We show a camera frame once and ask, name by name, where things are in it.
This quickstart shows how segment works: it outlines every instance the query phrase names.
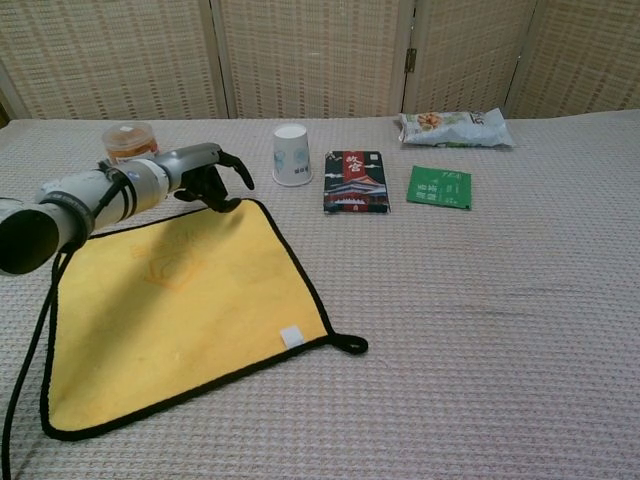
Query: snack bag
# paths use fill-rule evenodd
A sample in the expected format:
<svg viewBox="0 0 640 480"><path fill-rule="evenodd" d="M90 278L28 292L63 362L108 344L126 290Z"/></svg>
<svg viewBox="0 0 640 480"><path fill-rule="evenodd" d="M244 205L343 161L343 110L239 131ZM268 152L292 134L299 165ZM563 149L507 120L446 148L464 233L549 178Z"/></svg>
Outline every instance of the snack bag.
<svg viewBox="0 0 640 480"><path fill-rule="evenodd" d="M481 112L400 114L400 141L446 147L514 146L499 108Z"/></svg>

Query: white cup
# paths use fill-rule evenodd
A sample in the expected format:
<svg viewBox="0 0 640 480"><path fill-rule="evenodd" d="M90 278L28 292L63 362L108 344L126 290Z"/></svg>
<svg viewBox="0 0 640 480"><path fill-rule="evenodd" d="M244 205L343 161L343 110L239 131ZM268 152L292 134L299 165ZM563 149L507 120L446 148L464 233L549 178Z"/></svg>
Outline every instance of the white cup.
<svg viewBox="0 0 640 480"><path fill-rule="evenodd" d="M298 123L284 123L273 132L273 179L285 187L309 183L313 174L309 164L307 129Z"/></svg>

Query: yellow towel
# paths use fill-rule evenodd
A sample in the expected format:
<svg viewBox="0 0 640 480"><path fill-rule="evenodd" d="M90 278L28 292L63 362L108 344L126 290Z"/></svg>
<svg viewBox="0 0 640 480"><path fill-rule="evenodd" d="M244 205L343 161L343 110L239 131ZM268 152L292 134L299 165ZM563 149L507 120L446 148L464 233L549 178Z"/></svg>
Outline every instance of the yellow towel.
<svg viewBox="0 0 640 480"><path fill-rule="evenodd" d="M284 329L304 343L288 348ZM326 343L367 349L333 331L256 201L94 237L58 289L42 424L54 438L99 435Z"/></svg>

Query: green packet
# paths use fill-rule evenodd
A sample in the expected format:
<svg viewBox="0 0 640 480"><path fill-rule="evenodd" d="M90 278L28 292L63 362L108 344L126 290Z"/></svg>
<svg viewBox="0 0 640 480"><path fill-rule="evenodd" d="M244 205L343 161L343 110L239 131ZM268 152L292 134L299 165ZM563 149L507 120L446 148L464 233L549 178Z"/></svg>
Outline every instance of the green packet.
<svg viewBox="0 0 640 480"><path fill-rule="evenodd" d="M407 201L471 210L471 174L416 165Z"/></svg>

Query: orange jar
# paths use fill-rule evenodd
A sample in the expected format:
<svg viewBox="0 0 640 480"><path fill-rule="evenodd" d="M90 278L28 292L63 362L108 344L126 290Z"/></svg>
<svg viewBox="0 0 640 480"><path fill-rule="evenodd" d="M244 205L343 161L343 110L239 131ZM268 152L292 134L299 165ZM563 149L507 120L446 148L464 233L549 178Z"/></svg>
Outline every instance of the orange jar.
<svg viewBox="0 0 640 480"><path fill-rule="evenodd" d="M102 135L112 164L134 158L152 159L158 153L158 143L151 125L145 122L118 123Z"/></svg>

